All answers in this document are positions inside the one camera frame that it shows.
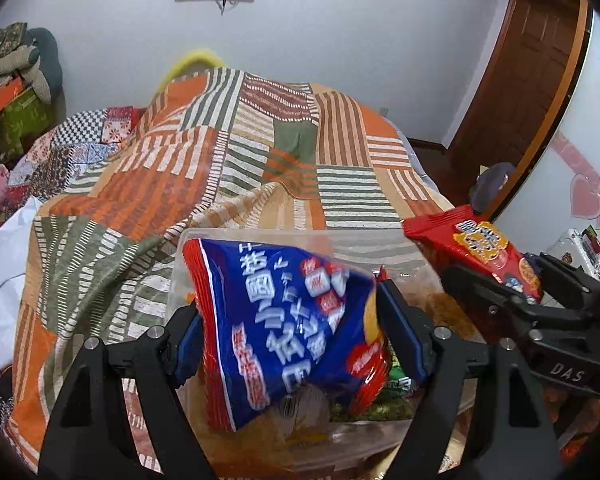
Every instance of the striped blanket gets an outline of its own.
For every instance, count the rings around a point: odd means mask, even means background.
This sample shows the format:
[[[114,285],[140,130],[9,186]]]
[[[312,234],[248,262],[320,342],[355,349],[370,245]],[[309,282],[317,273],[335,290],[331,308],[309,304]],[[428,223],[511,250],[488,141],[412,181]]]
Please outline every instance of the striped blanket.
[[[84,339],[131,340],[164,322],[185,228],[391,228],[447,208],[413,171],[396,130],[344,94],[226,68],[170,83],[122,148],[34,221],[11,437],[36,469]],[[141,461],[159,470],[133,381],[123,387]]]

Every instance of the gray round object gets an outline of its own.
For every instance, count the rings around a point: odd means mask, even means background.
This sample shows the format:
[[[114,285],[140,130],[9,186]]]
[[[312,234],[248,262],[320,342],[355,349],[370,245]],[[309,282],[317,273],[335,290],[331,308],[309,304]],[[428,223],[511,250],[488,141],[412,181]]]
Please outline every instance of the gray round object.
[[[146,334],[151,339],[159,339],[164,334],[164,327],[160,325],[153,325],[149,330],[146,331]]]
[[[90,337],[84,342],[84,347],[87,350],[93,350],[100,344],[100,340],[97,337]]]
[[[444,341],[451,337],[451,330],[449,330],[446,326],[437,326],[433,331],[433,335]]]
[[[502,346],[505,350],[513,350],[516,347],[515,341],[509,337],[503,337],[500,340],[500,346]]]
[[[531,341],[542,341],[542,332],[540,332],[537,328],[529,330],[529,337]]]

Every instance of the wooden door trim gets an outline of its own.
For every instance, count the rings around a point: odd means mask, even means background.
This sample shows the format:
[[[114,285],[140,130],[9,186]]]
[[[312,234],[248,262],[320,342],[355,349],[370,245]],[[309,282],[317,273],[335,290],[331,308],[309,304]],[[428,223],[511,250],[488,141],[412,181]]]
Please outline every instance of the wooden door trim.
[[[545,115],[542,124],[540,124],[540,128],[538,128],[531,144],[522,156],[522,160],[520,160],[520,163],[516,166],[516,171],[509,177],[507,183],[496,195],[493,203],[491,203],[490,207],[485,211],[484,217],[488,218],[490,221],[497,218],[511,199],[513,199],[515,193],[522,186],[528,177],[528,174],[536,165],[538,159],[540,159],[544,149],[553,137],[554,132],[557,130],[558,124],[562,120],[562,116],[571,100],[573,89],[582,70],[582,64],[587,52],[587,45],[589,44],[592,15],[593,8],[589,6],[588,1],[580,0],[578,23],[576,24],[573,44],[571,45],[569,59],[567,60],[554,99],[549,106],[549,111]]]
[[[487,63],[487,68],[484,70],[484,74],[482,75],[482,79],[480,80],[480,84],[478,85],[477,90],[475,91],[474,98],[469,105],[466,113],[464,114],[464,118],[462,118],[462,122],[454,135],[454,138],[451,141],[451,144],[448,147],[447,153],[449,155],[453,155],[454,148],[458,145],[462,137],[469,131],[471,121],[474,115],[480,108],[480,102],[482,98],[486,95],[487,88],[489,87],[489,83],[491,81],[491,77],[493,77],[493,73],[496,70],[496,66],[498,64],[498,58],[502,52],[502,47],[504,46],[504,42],[507,39],[507,33],[509,32],[509,25],[511,24],[511,17],[513,16],[513,11],[516,8],[516,0],[509,0],[507,4],[507,10],[504,14],[504,19],[502,20],[502,26],[500,27],[500,32],[498,34],[498,39],[496,40],[496,44],[493,47],[493,52],[491,53],[491,57],[489,58],[489,62]]]

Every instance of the snack package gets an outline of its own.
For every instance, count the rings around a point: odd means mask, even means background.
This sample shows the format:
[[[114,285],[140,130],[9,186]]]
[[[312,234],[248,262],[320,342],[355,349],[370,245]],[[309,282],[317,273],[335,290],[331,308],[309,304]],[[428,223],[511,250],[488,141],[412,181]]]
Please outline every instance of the snack package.
[[[404,220],[402,228],[407,238],[418,242],[438,273],[462,262],[524,294],[529,303],[541,299],[540,280],[529,262],[498,229],[475,215],[469,204]]]
[[[208,423],[235,431],[303,384],[352,412],[388,368],[374,278],[298,248],[194,238]]]

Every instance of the yellow label on red bag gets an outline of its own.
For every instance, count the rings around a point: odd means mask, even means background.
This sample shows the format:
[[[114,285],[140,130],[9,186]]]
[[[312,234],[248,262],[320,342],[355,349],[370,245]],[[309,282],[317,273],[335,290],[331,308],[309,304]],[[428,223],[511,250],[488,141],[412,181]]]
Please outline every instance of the yellow label on red bag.
[[[490,222],[465,220],[456,224],[456,229],[460,232],[453,235],[454,240],[484,264],[500,256],[509,244],[509,240]]]

